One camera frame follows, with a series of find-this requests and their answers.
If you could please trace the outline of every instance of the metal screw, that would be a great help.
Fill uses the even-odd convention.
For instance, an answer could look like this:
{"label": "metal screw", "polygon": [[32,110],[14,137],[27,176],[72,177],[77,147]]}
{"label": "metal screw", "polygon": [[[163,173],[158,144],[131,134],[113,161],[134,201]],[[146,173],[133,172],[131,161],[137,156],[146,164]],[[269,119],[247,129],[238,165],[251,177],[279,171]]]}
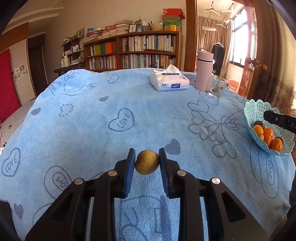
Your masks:
{"label": "metal screw", "polygon": [[179,175],[179,176],[185,176],[186,175],[186,172],[184,171],[184,170],[179,170],[179,171],[177,171],[177,174]]}
{"label": "metal screw", "polygon": [[108,175],[111,176],[111,177],[116,176],[117,175],[117,171],[111,170],[111,171],[108,172]]}
{"label": "metal screw", "polygon": [[75,183],[76,185],[80,185],[80,184],[83,183],[83,179],[82,179],[82,178],[76,178],[76,179],[74,180],[74,183]]}
{"label": "metal screw", "polygon": [[212,183],[214,184],[219,184],[220,183],[220,179],[217,177],[212,178]]}

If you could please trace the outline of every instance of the green box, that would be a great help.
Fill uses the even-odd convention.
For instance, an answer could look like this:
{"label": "green box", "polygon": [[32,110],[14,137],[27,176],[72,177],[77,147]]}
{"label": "green box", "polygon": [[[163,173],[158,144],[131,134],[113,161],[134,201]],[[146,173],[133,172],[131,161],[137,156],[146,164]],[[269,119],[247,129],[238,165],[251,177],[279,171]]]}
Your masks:
{"label": "green box", "polygon": [[179,27],[182,27],[182,22],[181,21],[178,21],[178,20],[164,20],[163,21],[163,25],[164,26],[169,26],[169,25],[176,25],[176,26],[179,26]]}

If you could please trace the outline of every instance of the picture frame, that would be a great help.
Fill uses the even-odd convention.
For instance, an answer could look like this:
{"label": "picture frame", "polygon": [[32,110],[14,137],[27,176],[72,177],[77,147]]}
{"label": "picture frame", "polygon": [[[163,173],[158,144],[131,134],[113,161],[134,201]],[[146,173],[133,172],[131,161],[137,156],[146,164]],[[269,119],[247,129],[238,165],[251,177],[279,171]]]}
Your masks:
{"label": "picture frame", "polygon": [[143,32],[143,25],[142,24],[137,25],[136,32]]}
{"label": "picture frame", "polygon": [[129,28],[129,33],[135,33],[137,29],[137,25],[136,24],[131,24],[130,28]]}
{"label": "picture frame", "polygon": [[75,34],[75,38],[81,38],[84,34],[84,28],[78,30]]}

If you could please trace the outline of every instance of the glass cup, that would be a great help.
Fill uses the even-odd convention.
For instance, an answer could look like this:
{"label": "glass cup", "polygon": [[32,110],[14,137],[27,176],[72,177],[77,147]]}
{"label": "glass cup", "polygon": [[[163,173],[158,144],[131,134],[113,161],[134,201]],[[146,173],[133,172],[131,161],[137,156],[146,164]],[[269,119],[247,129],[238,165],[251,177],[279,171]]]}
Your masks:
{"label": "glass cup", "polygon": [[208,93],[219,98],[223,91],[227,88],[227,83],[227,80],[214,75]]}

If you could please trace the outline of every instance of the tissue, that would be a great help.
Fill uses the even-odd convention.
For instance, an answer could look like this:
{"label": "tissue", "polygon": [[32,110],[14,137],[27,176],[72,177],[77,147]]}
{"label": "tissue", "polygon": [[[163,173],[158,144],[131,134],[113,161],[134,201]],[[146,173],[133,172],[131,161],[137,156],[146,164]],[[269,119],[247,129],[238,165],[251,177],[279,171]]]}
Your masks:
{"label": "tissue", "polygon": [[163,71],[154,70],[150,83],[158,92],[188,90],[189,87],[189,80],[172,64]]}

